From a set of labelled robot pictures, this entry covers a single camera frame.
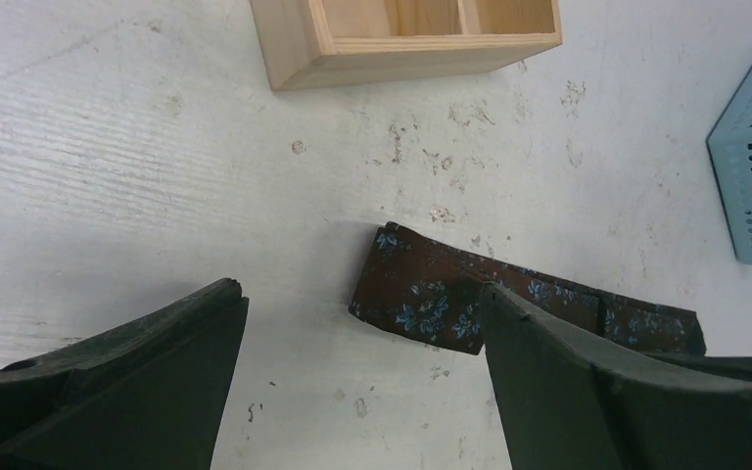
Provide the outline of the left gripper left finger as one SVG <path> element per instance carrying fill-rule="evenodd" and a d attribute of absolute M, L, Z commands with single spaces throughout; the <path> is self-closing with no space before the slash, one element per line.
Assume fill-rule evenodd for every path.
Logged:
<path fill-rule="evenodd" d="M 207 469 L 249 312 L 224 278 L 0 369 L 0 469 Z"/>

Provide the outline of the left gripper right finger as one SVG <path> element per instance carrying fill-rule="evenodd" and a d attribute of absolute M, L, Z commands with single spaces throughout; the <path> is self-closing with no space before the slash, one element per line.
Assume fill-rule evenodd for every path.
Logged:
<path fill-rule="evenodd" d="M 752 357 L 636 352 L 493 283 L 479 312 L 515 469 L 752 469 Z"/>

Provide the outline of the wooden compartment tray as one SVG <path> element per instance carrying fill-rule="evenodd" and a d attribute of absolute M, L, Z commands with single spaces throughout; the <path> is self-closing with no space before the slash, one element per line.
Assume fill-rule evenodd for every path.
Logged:
<path fill-rule="evenodd" d="M 495 71 L 557 47 L 557 0 L 251 4 L 275 91 Z"/>

